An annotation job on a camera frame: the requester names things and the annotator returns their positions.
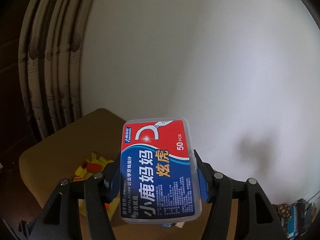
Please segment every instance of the tiled floor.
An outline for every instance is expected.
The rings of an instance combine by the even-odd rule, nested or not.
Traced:
[[[24,138],[12,151],[0,158],[4,166],[0,170],[0,217],[14,229],[20,219],[32,221],[41,211],[38,202],[24,185],[19,172],[19,156],[34,143],[32,138]]]

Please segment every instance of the white wall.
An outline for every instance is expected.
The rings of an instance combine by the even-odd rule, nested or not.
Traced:
[[[290,203],[320,189],[319,52],[300,0],[95,0],[83,112],[183,116],[204,161]]]

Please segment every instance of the clear plastic case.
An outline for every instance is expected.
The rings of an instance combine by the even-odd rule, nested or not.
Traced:
[[[197,163],[183,118],[125,123],[120,212],[128,223],[191,221],[202,211]]]

